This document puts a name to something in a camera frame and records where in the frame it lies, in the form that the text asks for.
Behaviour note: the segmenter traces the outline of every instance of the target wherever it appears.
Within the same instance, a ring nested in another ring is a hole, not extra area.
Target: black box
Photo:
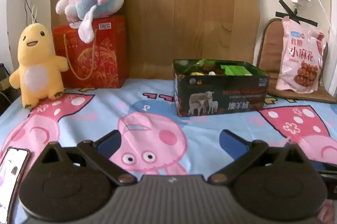
[[[245,67],[251,76],[191,76],[196,65],[208,61],[220,65]],[[263,108],[269,75],[259,68],[241,61],[176,59],[175,102],[178,116],[197,116],[240,113]]]

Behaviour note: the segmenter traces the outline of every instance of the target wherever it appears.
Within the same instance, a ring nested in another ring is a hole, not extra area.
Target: black circular disc
[[[253,168],[234,184],[235,197],[245,209],[262,218],[295,221],[315,215],[326,199],[326,187],[316,173],[294,172],[293,163],[282,169]]]
[[[36,175],[28,180],[21,185],[20,201],[27,213],[47,222],[84,218],[102,208],[112,194],[109,179],[97,171]]]

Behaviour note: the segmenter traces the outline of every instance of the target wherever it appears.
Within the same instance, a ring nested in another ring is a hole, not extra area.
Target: phone screen
[[[29,151],[8,148],[0,165],[0,223],[7,223],[11,213],[11,198],[15,194],[19,175],[23,171]]]

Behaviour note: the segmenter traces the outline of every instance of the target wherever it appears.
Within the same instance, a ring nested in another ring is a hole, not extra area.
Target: pink and blue plush toy
[[[124,0],[59,0],[56,13],[65,14],[70,26],[79,29],[81,40],[90,43],[94,38],[92,20],[113,15],[123,3]]]

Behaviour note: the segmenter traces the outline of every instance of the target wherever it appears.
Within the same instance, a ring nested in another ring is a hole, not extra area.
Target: green packet
[[[221,65],[221,69],[227,76],[252,76],[252,73],[243,66]]]

